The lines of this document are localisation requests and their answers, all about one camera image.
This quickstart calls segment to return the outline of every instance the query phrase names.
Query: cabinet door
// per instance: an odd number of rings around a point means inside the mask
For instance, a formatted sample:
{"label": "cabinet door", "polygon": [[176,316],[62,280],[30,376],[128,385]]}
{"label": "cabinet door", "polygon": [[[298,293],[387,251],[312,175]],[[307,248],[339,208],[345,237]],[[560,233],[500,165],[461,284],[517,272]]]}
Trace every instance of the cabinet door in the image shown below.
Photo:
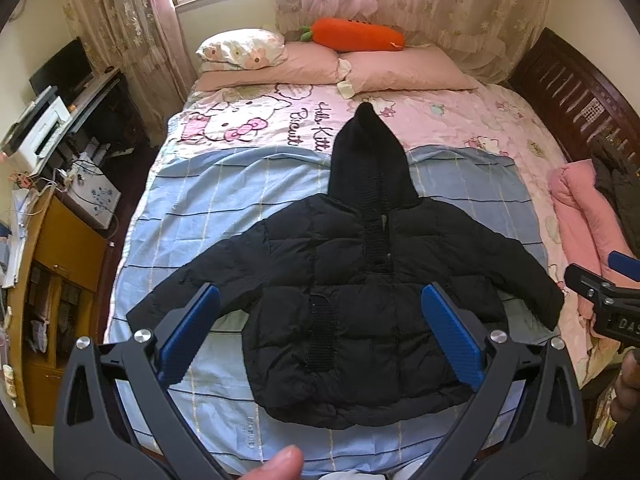
{"label": "cabinet door", "polygon": [[56,420],[58,394],[64,372],[30,363],[22,367],[24,391],[31,423],[37,426],[53,426]]}
{"label": "cabinet door", "polygon": [[53,197],[34,259],[70,282],[95,292],[106,240]]}

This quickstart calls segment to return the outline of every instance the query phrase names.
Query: pink blanket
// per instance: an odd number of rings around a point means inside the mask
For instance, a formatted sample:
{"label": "pink blanket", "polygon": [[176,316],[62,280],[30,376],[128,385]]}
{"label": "pink blanket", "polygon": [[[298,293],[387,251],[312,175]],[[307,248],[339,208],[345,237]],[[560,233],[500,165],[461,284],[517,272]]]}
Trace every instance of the pink blanket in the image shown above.
{"label": "pink blanket", "polygon": [[[549,187],[558,216],[562,248],[569,263],[595,272],[617,286],[640,288],[639,283],[607,265],[611,251],[628,256],[632,253],[615,212],[595,189],[594,182],[595,170],[590,160],[572,162],[551,173]],[[578,298],[578,312],[593,325],[591,301]]]}

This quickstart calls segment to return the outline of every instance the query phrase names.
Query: blue gripper pad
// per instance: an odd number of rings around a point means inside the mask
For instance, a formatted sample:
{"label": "blue gripper pad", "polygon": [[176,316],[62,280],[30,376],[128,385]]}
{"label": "blue gripper pad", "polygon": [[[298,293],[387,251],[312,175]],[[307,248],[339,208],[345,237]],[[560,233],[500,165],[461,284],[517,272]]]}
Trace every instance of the blue gripper pad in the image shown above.
{"label": "blue gripper pad", "polygon": [[439,287],[422,290],[422,315],[461,383],[477,391],[484,381],[482,351],[452,308],[452,301]]}
{"label": "blue gripper pad", "polygon": [[640,282],[640,260],[613,251],[609,255],[609,267],[636,282]]}
{"label": "blue gripper pad", "polygon": [[[206,283],[184,308],[172,310],[160,322],[156,335],[162,346],[156,357],[156,377],[163,388],[182,380],[219,315],[220,292]],[[162,325],[176,321],[175,328],[164,336]]]}

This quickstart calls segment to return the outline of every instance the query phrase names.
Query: hand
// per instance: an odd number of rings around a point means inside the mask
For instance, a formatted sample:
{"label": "hand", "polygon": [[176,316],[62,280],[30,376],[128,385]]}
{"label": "hand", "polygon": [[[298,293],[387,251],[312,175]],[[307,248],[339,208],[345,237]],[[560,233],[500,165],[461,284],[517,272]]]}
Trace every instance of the hand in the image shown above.
{"label": "hand", "polygon": [[296,446],[289,446],[240,480],[300,480],[303,463],[302,452]]}
{"label": "hand", "polygon": [[615,390],[616,398],[610,408],[611,418],[618,423],[626,422],[640,404],[640,349],[626,353]]}

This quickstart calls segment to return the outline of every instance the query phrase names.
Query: white floral pillow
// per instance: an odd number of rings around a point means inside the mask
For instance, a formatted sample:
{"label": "white floral pillow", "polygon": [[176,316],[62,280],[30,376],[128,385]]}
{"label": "white floral pillow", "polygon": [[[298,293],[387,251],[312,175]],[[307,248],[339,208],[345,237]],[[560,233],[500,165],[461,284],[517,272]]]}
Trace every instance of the white floral pillow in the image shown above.
{"label": "white floral pillow", "polygon": [[261,28],[216,34],[200,45],[197,54],[209,71],[256,70],[277,66],[287,59],[284,37]]}

